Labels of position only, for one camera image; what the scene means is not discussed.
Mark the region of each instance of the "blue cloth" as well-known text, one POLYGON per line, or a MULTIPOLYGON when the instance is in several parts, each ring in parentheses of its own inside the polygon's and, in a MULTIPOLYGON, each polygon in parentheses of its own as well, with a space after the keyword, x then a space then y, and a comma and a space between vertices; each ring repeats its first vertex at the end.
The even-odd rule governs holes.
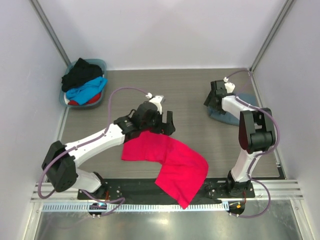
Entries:
POLYGON ((83 105, 95 95, 100 93, 104 89, 107 82, 107 79, 99 76, 91 81, 86 82, 80 87, 68 90, 66 92, 66 98, 76 101, 79 105, 83 105))
MULTIPOLYGON (((257 106, 257 100, 256 97, 247 94, 247 93, 240 93, 239 98, 248 104, 251 104, 252 106, 257 106)), ((220 114, 218 111, 214 110, 212 107, 207 107, 208 114, 210 118, 218 120, 219 122, 239 126, 239 120, 235 116, 233 116, 230 112, 227 112, 226 114, 220 114)))

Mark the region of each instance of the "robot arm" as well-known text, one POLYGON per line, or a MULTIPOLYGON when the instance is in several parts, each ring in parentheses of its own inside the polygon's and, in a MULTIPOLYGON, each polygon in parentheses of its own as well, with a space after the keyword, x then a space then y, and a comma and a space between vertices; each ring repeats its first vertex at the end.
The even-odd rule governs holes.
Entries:
MULTIPOLYGON (((230 195, 237 195, 247 190, 250 178, 260 156, 276 142, 274 124, 264 113, 245 106, 237 101, 232 93, 235 85, 223 80, 212 81, 211 91, 204 105, 212 107, 220 114, 231 113, 239 119, 239 157, 235 166, 228 173, 226 188, 230 195)), ((262 108, 271 115, 271 110, 262 108)))
POLYGON ((81 164, 106 149, 137 138, 143 131, 149 130, 168 136, 175 132, 171 111, 167 112, 166 123, 163 122, 164 97, 152 97, 150 93, 146 97, 149 101, 140 104, 137 110, 133 109, 129 115, 119 117, 108 129, 102 129, 75 142, 62 144, 57 141, 50 146, 42 164, 43 170, 57 155, 70 151, 46 173, 56 192, 73 187, 86 190, 96 198, 103 197, 108 189, 105 181, 97 172, 89 173, 78 169, 81 164))

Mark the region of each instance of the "gray floor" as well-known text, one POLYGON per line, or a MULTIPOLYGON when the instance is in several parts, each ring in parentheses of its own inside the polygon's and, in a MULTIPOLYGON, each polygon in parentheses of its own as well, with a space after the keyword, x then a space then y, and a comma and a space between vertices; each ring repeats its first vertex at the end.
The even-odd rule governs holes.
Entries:
MULTIPOLYGON (((110 93, 119 87, 137 87, 166 98, 164 111, 173 111, 176 132, 173 138, 187 144, 205 157, 209 164, 208 177, 226 177, 235 165, 240 146, 238 127, 218 122, 208 117, 203 105, 210 81, 221 80, 236 69, 171 69, 171 70, 121 70, 109 71, 106 98, 96 109, 70 109, 62 136, 68 143, 82 139, 107 125, 107 105, 110 93)), ((230 79, 236 91, 247 83, 247 73, 230 79)), ((250 84, 245 93, 254 94, 250 84)), ((123 90, 112 100, 111 119, 127 115, 146 98, 140 92, 123 90)), ((161 165, 156 162, 127 162, 121 160, 122 146, 113 147, 85 162, 81 169, 98 172, 104 178, 156 178, 161 165)), ((275 156, 261 157, 253 172, 254 177, 278 177, 275 156)))

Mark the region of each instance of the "gray cloth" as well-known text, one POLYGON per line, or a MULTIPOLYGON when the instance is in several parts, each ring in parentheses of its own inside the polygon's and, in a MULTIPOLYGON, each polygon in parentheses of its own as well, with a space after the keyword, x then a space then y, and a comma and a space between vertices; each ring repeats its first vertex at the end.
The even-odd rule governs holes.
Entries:
MULTIPOLYGON (((240 93, 239 98, 248 104, 251 104, 253 106, 257 106, 257 100, 254 95, 248 94, 248 93, 240 93)), ((218 120, 219 122, 239 126, 239 120, 233 116, 231 113, 227 112, 226 114, 220 114, 218 111, 214 110, 212 107, 207 107, 208 114, 210 118, 218 120)))

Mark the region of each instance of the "laundry basket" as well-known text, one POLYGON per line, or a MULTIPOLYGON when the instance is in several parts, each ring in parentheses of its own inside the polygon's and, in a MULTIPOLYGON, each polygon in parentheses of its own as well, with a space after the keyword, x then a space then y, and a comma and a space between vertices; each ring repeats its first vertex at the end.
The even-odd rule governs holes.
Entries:
MULTIPOLYGON (((95 64, 98 65, 101 69, 102 69, 102 76, 105 77, 105 75, 107 74, 107 65, 105 63, 105 61, 101 60, 101 59, 85 59, 86 62, 88 62, 89 64, 95 64)), ((73 66, 76 64, 77 61, 72 62, 66 69, 65 74, 68 74, 70 72, 70 70, 73 68, 73 66)), ((96 101, 95 103, 91 103, 91 104, 87 104, 87 105, 79 105, 79 106, 75 106, 75 105, 68 105, 65 102, 65 92, 60 90, 60 95, 59 95, 59 101, 60 103, 67 107, 67 108, 72 108, 72 109, 94 109, 97 108, 101 105, 102 100, 104 99, 104 95, 105 95, 105 89, 106 85, 104 86, 104 88, 101 91, 101 96, 99 98, 98 101, 96 101)))

